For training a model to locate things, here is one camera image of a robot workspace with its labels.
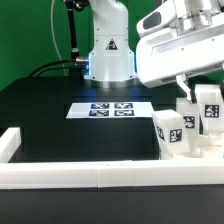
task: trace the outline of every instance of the white block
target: white block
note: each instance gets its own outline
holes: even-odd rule
[[[0,163],[8,163],[20,144],[20,128],[8,128],[0,138]]]
[[[186,98],[177,98],[176,112],[181,114],[185,121],[185,128],[191,151],[199,138],[200,114],[197,104],[190,104]]]
[[[195,95],[205,131],[224,131],[224,108],[220,87],[196,85]]]
[[[133,186],[132,162],[110,162],[97,171],[98,187]]]
[[[161,151],[169,154],[190,152],[183,116],[173,110],[152,113]]]

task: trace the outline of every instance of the green backdrop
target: green backdrop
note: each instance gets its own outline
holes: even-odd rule
[[[139,40],[137,22],[152,11],[154,0],[121,0],[129,10],[129,46],[135,51]],[[0,3],[0,90],[17,78],[27,76],[35,68],[58,60],[51,34],[52,0],[1,0]],[[75,13],[77,40],[82,56],[93,47],[90,7]],[[63,59],[70,58],[70,37],[65,5],[55,0],[54,28]],[[62,71],[47,75],[64,75]],[[222,73],[214,76],[222,79]]]

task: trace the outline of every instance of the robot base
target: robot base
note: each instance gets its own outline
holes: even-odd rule
[[[124,81],[98,81],[93,79],[84,78],[84,84],[88,86],[98,87],[98,88],[123,88],[127,86],[135,86],[138,85],[139,79],[132,78]]]

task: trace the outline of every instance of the warning label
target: warning label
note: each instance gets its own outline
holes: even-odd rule
[[[106,50],[118,50],[117,45],[115,44],[113,39],[111,39],[111,41],[108,44]]]

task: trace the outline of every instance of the black cable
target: black cable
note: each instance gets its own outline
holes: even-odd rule
[[[65,63],[71,63],[71,62],[75,62],[74,60],[72,59],[67,59],[67,60],[60,60],[60,61],[55,61],[55,62],[50,62],[50,63],[47,63],[47,64],[44,64],[42,66],[40,66],[39,68],[35,69],[34,71],[32,71],[28,77],[33,77],[37,72],[41,71],[42,69],[44,68],[47,68],[49,66],[52,66],[52,65],[59,65],[59,64],[65,64]]]
[[[74,12],[73,12],[73,4],[66,3],[67,14],[68,14],[68,21],[69,21],[69,30],[70,30],[70,41],[71,41],[71,58],[75,59],[79,56],[78,46],[77,46],[77,39],[76,39],[76,28],[75,28],[75,21],[74,21]]]
[[[37,76],[35,77],[40,77],[41,74],[45,73],[45,72],[49,72],[49,71],[54,71],[54,70],[62,70],[62,69],[70,69],[70,68],[74,68],[75,66],[67,66],[67,67],[57,67],[57,68],[48,68],[45,69],[43,71],[41,71]]]

